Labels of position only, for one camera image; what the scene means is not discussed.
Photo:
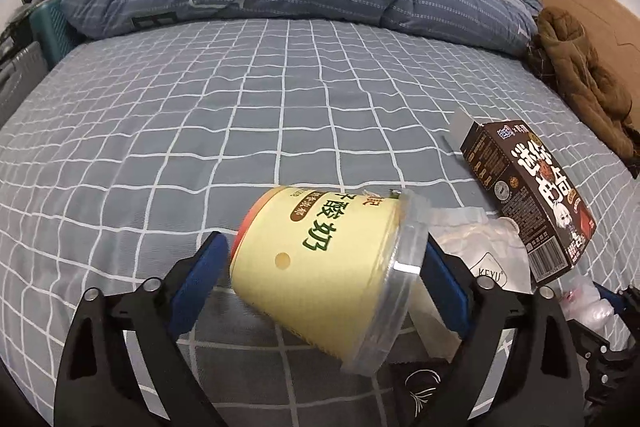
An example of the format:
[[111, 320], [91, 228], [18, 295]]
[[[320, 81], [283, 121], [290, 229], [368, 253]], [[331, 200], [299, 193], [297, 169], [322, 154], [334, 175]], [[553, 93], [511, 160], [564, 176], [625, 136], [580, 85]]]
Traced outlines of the clear plastic bag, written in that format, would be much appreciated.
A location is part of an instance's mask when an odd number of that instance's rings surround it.
[[614, 308], [600, 296], [593, 281], [580, 274], [563, 284], [560, 307], [567, 321], [575, 320], [593, 332], [602, 334], [614, 317]]

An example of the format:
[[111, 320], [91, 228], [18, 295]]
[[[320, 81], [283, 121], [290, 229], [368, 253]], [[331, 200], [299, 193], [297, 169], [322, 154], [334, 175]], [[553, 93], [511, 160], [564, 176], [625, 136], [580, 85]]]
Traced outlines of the white cotton pad pouch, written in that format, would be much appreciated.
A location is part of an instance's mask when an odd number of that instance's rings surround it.
[[[526, 248], [512, 219], [490, 217], [478, 207], [433, 208], [428, 223], [444, 253], [462, 259], [476, 277], [487, 275], [506, 291], [532, 291]], [[427, 354], [450, 361], [461, 338], [445, 325], [422, 281], [413, 285], [409, 315]]]

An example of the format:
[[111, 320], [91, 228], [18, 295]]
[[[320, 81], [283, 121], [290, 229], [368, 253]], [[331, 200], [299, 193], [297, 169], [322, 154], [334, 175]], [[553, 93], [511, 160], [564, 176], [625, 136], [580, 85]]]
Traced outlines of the dark brown chocolate snack box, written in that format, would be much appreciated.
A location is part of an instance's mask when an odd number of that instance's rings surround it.
[[575, 268], [597, 222], [570, 177], [524, 121], [451, 127], [475, 178], [500, 213], [518, 225], [537, 284]]

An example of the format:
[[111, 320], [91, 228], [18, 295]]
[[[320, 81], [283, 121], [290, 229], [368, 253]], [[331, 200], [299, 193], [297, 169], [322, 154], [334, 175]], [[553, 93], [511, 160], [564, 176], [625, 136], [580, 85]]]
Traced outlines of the yellow yogurt cup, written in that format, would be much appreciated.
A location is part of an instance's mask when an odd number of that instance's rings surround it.
[[372, 376], [405, 322], [430, 211], [409, 190], [381, 197], [277, 186], [242, 221], [232, 289], [344, 372]]

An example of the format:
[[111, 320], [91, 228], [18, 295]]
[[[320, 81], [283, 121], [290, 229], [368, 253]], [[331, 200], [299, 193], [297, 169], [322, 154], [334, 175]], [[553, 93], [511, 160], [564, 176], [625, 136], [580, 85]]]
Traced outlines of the black foil sachet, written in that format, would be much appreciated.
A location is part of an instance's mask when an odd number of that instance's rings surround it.
[[449, 367], [445, 359], [392, 363], [388, 366], [399, 426], [410, 426], [419, 416], [448, 374]]

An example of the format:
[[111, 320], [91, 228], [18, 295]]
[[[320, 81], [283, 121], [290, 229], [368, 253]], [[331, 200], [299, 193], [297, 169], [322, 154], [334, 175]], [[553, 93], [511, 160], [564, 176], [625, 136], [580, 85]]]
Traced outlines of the grey checked bed sheet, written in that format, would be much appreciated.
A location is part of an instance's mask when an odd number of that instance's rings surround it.
[[526, 121], [596, 218], [579, 271], [638, 282], [638, 182], [519, 61], [325, 20], [195, 23], [78, 46], [2, 127], [2, 361], [51, 419], [84, 291], [162, 277], [278, 184], [490, 207], [446, 140], [458, 110]]

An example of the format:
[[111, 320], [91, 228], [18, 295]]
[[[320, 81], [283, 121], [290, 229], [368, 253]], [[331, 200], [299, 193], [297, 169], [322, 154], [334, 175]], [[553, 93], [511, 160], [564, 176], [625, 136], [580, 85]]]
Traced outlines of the grey suitcase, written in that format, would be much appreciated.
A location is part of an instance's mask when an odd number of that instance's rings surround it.
[[48, 64], [37, 41], [26, 46], [1, 67], [0, 127], [17, 111], [48, 72]]

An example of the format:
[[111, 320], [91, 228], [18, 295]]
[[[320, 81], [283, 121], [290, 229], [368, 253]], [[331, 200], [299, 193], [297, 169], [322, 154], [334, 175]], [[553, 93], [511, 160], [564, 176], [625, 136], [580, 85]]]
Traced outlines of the brown fleece jacket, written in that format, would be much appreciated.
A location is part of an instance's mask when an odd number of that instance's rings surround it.
[[537, 33], [526, 54], [528, 69], [554, 91], [615, 153], [631, 176], [639, 176], [639, 130], [631, 118], [631, 94], [606, 67], [585, 26], [555, 6], [536, 17]]

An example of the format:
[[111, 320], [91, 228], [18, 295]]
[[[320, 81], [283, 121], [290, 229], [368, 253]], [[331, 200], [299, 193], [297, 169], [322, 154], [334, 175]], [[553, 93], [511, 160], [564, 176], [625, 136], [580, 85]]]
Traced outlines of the wooden headboard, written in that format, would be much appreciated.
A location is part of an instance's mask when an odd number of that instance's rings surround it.
[[542, 0], [570, 12], [587, 29], [600, 59], [620, 77], [634, 100], [634, 120], [639, 119], [640, 31], [639, 19], [616, 0]]

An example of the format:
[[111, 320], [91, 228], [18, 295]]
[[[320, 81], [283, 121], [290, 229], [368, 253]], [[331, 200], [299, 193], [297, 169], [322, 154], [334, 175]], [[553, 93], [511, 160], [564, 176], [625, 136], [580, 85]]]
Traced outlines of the teal plastic stool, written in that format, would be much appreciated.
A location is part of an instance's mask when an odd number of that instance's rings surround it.
[[62, 0], [44, 0], [29, 15], [29, 25], [49, 69], [54, 69], [85, 38], [66, 20]]

